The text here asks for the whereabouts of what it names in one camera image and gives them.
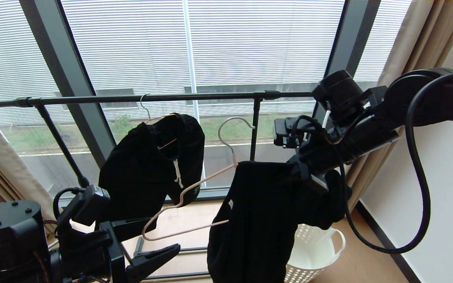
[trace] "laundry basket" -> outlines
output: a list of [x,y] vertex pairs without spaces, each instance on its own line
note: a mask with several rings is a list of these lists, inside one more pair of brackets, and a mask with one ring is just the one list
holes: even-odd
[[[342,247],[335,252],[331,236],[342,237]],[[295,244],[286,265],[285,283],[307,283],[338,259],[345,249],[345,237],[333,228],[322,230],[306,224],[298,225]]]

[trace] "wall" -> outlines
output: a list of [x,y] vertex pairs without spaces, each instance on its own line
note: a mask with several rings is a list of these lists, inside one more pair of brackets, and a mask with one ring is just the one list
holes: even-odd
[[[453,48],[444,66],[453,68]],[[453,282],[453,122],[418,128],[415,137],[431,191],[431,223],[404,258],[423,283]],[[405,136],[361,201],[395,246],[414,237],[422,204]]]

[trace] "clothes hanger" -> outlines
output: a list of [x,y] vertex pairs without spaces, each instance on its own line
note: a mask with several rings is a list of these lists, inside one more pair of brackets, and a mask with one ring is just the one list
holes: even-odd
[[188,192],[189,190],[195,188],[196,186],[200,185],[201,183],[205,182],[205,181],[208,181],[209,179],[212,179],[218,175],[220,175],[221,173],[227,171],[227,170],[230,170],[231,168],[235,168],[237,167],[238,163],[237,163],[237,158],[235,156],[235,152],[234,152],[234,148],[229,145],[228,143],[226,143],[222,138],[221,138],[221,128],[223,127],[223,125],[225,125],[225,123],[227,123],[228,121],[230,120],[234,120],[234,119],[240,119],[240,120],[243,120],[244,122],[246,122],[246,124],[251,128],[251,129],[255,129],[255,127],[251,126],[250,123],[245,120],[244,118],[242,117],[231,117],[231,118],[228,118],[227,120],[225,120],[221,126],[219,126],[219,129],[218,129],[218,138],[219,138],[219,141],[221,143],[223,143],[224,145],[226,145],[230,151],[232,151],[232,165],[229,165],[228,167],[226,168],[223,168],[221,170],[219,170],[218,172],[208,176],[207,178],[205,179],[202,179],[190,186],[188,186],[186,189],[184,189],[181,194],[179,195],[179,203],[176,204],[175,206],[169,206],[167,208],[164,208],[162,209],[161,211],[159,211],[157,214],[155,214],[149,221],[148,223],[146,223],[146,225],[144,225],[144,228],[142,229],[142,238],[144,238],[144,240],[147,240],[147,241],[156,241],[156,240],[162,240],[162,239],[165,239],[165,238],[169,238],[169,237],[172,237],[172,236],[176,236],[176,235],[181,235],[182,233],[188,233],[188,232],[192,232],[192,231],[196,231],[196,230],[200,230],[200,229],[204,229],[204,228],[208,228],[208,227],[212,227],[212,226],[216,226],[216,225],[220,225],[220,224],[224,224],[226,222],[228,222],[228,220],[223,220],[223,221],[219,221],[219,222],[215,222],[215,223],[212,223],[212,224],[208,224],[208,225],[205,225],[205,226],[201,226],[201,227],[197,227],[197,228],[193,228],[193,229],[188,229],[188,230],[185,230],[185,231],[181,231],[181,232],[178,232],[178,233],[172,233],[171,235],[167,235],[167,236],[162,236],[162,237],[157,237],[157,238],[148,238],[146,236],[146,229],[158,218],[158,216],[160,216],[164,211],[168,210],[168,209],[171,209],[171,208],[179,208],[183,205],[183,202],[184,202],[184,195],[186,192]]
[[[168,114],[168,115],[164,115],[164,116],[160,116],[160,117],[157,117],[157,118],[151,118],[151,115],[149,114],[149,110],[148,108],[144,107],[144,105],[142,104],[142,99],[146,96],[146,95],[149,95],[149,93],[146,93],[144,95],[141,95],[141,98],[139,99],[139,104],[141,105],[142,108],[144,108],[144,110],[146,110],[146,113],[148,114],[148,120],[145,122],[145,124],[148,124],[148,122],[150,122],[151,120],[157,120],[157,119],[160,119],[160,118],[164,118],[164,117],[167,117],[167,116],[176,116],[178,117],[178,115],[172,113],[172,114]],[[162,145],[161,147],[157,147],[159,150],[163,149],[164,147],[167,147],[168,145],[170,145],[171,143],[174,143],[176,140],[178,140],[177,138],[171,140],[170,142],[166,143],[165,145]]]

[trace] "floor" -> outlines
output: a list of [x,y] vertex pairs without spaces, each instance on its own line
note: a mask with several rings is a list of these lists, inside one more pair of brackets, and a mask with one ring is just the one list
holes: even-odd
[[[205,224],[210,224],[220,202],[202,202],[191,204],[180,209],[170,209],[164,212],[158,219],[158,228],[148,233],[148,236],[162,236]],[[368,227],[365,221],[356,212],[353,213],[356,227],[367,240],[379,245],[380,242]],[[318,275],[313,283],[406,283],[407,280],[398,269],[395,262],[388,254],[383,254],[363,245],[347,224],[342,220],[333,225],[334,228],[342,231],[346,238],[346,248],[340,258],[327,267]],[[179,243],[182,248],[207,246],[208,229],[186,233],[155,242],[145,241],[143,250],[160,249],[171,244]],[[137,238],[124,242],[129,254],[133,254]],[[183,254],[178,255],[157,270],[152,275],[179,274],[187,272],[206,272],[206,254]],[[180,278],[178,281],[185,283],[209,283],[210,278]]]

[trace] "corrugated metal siding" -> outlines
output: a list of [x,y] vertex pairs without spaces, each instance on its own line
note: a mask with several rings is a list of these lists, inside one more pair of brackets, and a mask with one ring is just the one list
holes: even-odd
[[[62,3],[94,88],[133,88],[135,95],[143,95],[181,94],[190,86],[181,0]],[[197,85],[319,81],[342,5],[339,0],[190,0]],[[376,64],[383,66],[384,61]],[[0,0],[0,100],[53,97],[57,90],[18,0]],[[183,101],[145,106],[155,116],[193,113]],[[312,107],[311,101],[270,101],[261,111],[302,112]],[[72,121],[60,106],[49,106],[49,111],[56,122]],[[145,117],[140,107],[104,113],[108,120],[124,114]],[[250,103],[200,105],[201,115],[248,113]],[[42,120],[34,109],[0,109],[0,124],[20,122]]]
[[354,79],[376,82],[383,71],[392,45],[411,0],[382,0],[366,42]]

